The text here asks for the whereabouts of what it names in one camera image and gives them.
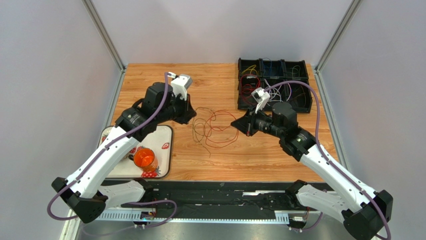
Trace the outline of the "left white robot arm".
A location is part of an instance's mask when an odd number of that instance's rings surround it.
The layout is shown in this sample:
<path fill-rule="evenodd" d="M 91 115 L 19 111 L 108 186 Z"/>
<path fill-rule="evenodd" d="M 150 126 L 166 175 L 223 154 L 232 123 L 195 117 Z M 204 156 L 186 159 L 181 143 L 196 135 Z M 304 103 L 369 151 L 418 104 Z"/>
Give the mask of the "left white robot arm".
<path fill-rule="evenodd" d="M 142 200 L 150 190 L 143 179 L 110 186 L 102 183 L 125 155 L 159 124 L 167 121 L 188 124 L 196 116 L 187 92 L 189 87 L 190 83 L 179 83 L 176 79 L 148 87 L 143 98 L 122 112 L 109 136 L 80 168 L 52 182 L 56 195 L 48 203 L 49 216 L 62 219 L 51 210 L 57 198 L 61 198 L 85 224 L 97 219 L 106 209 Z"/>

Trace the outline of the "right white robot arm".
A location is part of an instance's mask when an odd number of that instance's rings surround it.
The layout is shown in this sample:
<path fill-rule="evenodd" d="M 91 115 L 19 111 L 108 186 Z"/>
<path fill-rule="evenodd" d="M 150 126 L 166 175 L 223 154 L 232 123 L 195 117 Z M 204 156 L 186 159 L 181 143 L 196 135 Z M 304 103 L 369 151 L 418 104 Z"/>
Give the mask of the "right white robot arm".
<path fill-rule="evenodd" d="M 252 106 L 230 125 L 246 136 L 262 132 L 277 137 L 286 154 L 313 170 L 336 193 L 330 194 L 297 180 L 286 189 L 294 204 L 334 218 L 356 240 L 371 240 L 378 237 L 382 229 L 386 230 L 385 239 L 391 238 L 388 222 L 393 197 L 390 193 L 376 191 L 342 167 L 310 132 L 299 126 L 297 113 L 289 103 L 274 104 L 271 115 Z"/>

